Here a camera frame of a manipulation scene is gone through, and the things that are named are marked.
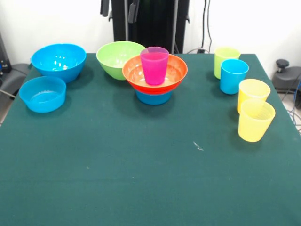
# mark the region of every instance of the bowl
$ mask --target bowl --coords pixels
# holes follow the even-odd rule
[[[161,95],[149,95],[136,90],[136,95],[142,103],[145,103],[147,105],[161,105],[166,103],[170,99],[172,92]]]
[[[73,44],[54,44],[36,51],[32,65],[43,75],[57,77],[65,82],[75,80],[83,69],[86,52]]]
[[[141,51],[144,46],[131,41],[116,41],[102,46],[96,53],[96,58],[102,68],[113,78],[125,80],[122,74],[124,64]]]
[[[56,77],[38,77],[24,83],[19,97],[27,107],[38,113],[52,112],[63,105],[66,95],[66,83]]]
[[[162,84],[152,86],[146,83],[140,56],[135,56],[124,65],[122,72],[135,90],[149,95],[161,95],[174,90],[185,78],[188,68],[179,57],[169,54],[167,72]]]

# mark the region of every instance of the red bowl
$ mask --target red bowl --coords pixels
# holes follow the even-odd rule
[[[179,57],[169,54],[165,81],[157,86],[145,82],[140,56],[128,60],[122,68],[125,79],[134,89],[149,95],[160,95],[174,90],[185,78],[188,68]]]

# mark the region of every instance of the pink cup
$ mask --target pink cup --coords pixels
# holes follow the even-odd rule
[[[162,84],[167,71],[169,52],[162,47],[148,47],[142,50],[140,57],[146,83]]]

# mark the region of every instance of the floor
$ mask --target floor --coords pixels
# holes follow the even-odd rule
[[[279,97],[282,99],[284,97],[284,94],[279,94]],[[8,101],[2,107],[0,106],[0,126],[3,123],[7,113],[9,112],[12,103],[13,101],[11,99],[8,99]],[[287,95],[282,101],[282,103],[288,111],[291,111],[294,107],[293,94]],[[301,117],[301,109],[295,109],[295,113]],[[295,119],[297,130],[301,130],[301,119],[299,119],[298,117],[295,117],[294,119]]]

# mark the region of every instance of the blue bowl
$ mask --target blue bowl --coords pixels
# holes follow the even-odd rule
[[[75,80],[83,69],[87,54],[73,44],[55,44],[36,51],[32,65],[43,75],[63,79],[66,83]]]
[[[161,105],[170,99],[172,92],[168,92],[162,95],[148,95],[136,90],[136,95],[142,103],[145,103],[147,105]]]
[[[24,83],[19,97],[27,107],[38,113],[52,112],[63,105],[66,83],[55,77],[38,77]]]

